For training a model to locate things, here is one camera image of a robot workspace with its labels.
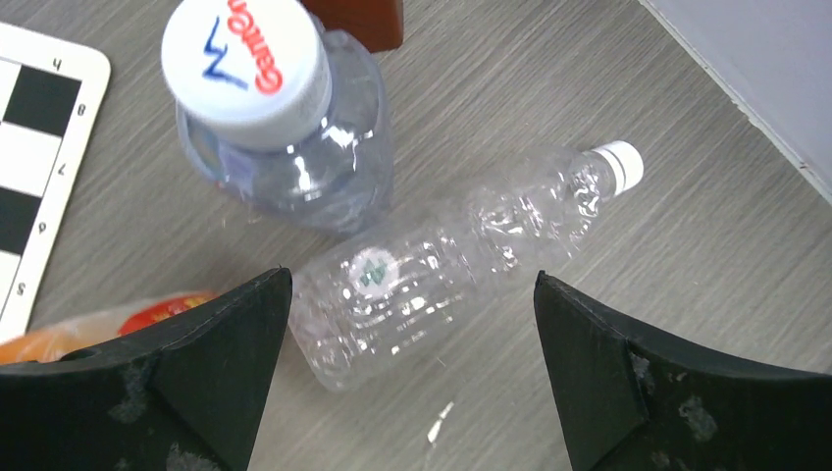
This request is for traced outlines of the orange crushed plastic bottle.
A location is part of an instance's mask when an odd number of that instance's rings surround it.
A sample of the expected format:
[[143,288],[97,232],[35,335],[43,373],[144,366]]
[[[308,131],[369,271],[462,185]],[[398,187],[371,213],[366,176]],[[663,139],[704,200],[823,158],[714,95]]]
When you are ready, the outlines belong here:
[[216,297],[213,291],[180,291],[79,315],[2,343],[1,363],[57,361],[71,352],[131,334]]

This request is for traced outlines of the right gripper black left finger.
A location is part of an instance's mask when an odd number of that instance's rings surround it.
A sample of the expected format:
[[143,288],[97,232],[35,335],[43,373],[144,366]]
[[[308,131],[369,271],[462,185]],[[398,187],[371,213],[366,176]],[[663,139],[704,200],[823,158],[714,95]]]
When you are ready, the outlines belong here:
[[62,359],[1,369],[5,470],[244,470],[287,328],[271,269]]

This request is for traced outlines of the clear plastic bottle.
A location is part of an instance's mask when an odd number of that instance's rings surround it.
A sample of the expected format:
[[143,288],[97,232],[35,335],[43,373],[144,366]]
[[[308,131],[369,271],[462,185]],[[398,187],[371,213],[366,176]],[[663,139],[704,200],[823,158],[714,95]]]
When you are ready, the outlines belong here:
[[[644,172],[623,140],[521,155],[311,259],[293,276],[289,325],[313,374],[330,391],[354,389],[477,316],[492,296],[574,258],[603,204]],[[347,274],[367,247],[399,265],[398,282],[376,299]]]

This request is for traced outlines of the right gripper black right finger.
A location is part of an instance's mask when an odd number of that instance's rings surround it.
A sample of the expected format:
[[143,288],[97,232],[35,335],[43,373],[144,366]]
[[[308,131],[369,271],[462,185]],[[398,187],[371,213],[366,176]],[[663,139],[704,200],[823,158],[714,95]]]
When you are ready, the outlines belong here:
[[539,273],[534,310],[575,470],[827,470],[831,378],[720,352]]

